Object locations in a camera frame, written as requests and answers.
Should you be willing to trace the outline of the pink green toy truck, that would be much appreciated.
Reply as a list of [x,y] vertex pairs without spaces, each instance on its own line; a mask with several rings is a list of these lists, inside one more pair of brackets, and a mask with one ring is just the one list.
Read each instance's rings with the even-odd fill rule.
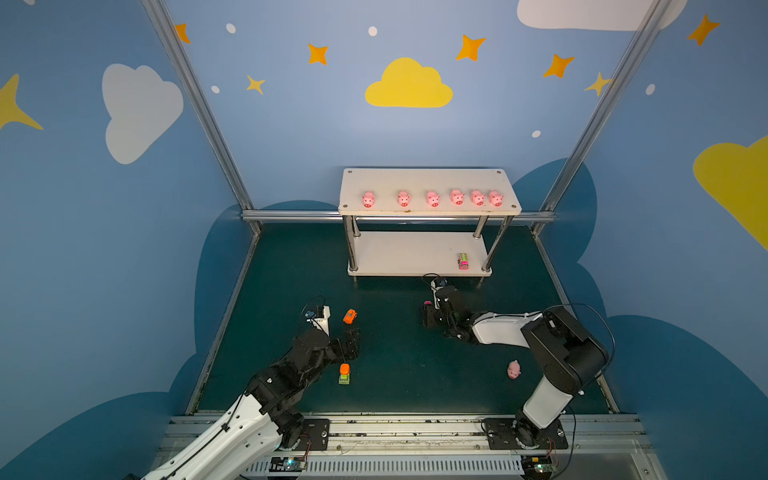
[[469,269],[469,260],[466,253],[459,253],[457,257],[458,268],[462,271]]

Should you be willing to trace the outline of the pink pig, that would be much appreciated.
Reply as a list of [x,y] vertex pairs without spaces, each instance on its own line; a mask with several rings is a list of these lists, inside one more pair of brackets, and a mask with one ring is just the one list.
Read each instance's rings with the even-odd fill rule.
[[484,206],[486,203],[486,195],[477,189],[471,191],[470,198],[472,203],[478,207]]
[[438,208],[441,202],[441,197],[437,192],[430,190],[426,194],[426,202],[430,208]]
[[510,379],[517,379],[521,375],[521,366],[517,360],[509,363],[507,367],[507,376]]
[[397,203],[401,208],[407,208],[411,203],[411,195],[406,190],[401,190],[397,195]]
[[488,194],[488,202],[493,207],[501,207],[503,205],[504,195],[499,191],[492,190]]
[[371,209],[375,205],[375,194],[372,191],[367,191],[362,195],[361,200],[365,209]]
[[465,194],[459,189],[453,189],[450,192],[450,200],[453,205],[461,206],[464,204]]

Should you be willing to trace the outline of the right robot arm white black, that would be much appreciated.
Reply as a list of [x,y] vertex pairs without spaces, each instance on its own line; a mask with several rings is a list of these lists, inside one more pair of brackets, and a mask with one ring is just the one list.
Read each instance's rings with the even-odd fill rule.
[[524,449],[538,448],[557,432],[559,417],[613,360],[605,346],[567,309],[554,305],[523,314],[473,312],[461,292],[439,275],[428,284],[433,299],[424,303],[424,325],[473,345],[528,349],[542,378],[515,415],[512,435]]

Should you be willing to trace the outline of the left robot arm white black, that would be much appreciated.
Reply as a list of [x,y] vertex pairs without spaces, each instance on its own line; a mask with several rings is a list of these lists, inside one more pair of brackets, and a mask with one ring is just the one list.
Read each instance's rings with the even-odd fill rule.
[[359,356],[360,330],[340,338],[311,327],[288,351],[249,380],[224,414],[191,444],[146,479],[236,479],[246,467],[279,448],[293,447],[303,415],[295,408],[326,367]]

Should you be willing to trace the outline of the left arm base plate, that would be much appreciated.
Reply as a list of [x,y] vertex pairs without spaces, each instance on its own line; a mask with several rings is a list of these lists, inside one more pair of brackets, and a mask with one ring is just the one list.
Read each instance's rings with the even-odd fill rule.
[[300,426],[292,426],[284,435],[280,448],[286,451],[326,451],[330,437],[330,420],[303,418]]

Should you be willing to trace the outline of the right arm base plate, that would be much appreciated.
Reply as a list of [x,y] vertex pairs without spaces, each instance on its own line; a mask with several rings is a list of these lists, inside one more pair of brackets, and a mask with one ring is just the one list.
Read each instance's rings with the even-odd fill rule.
[[567,449],[569,442],[559,420],[539,428],[526,418],[491,417],[481,421],[491,450]]

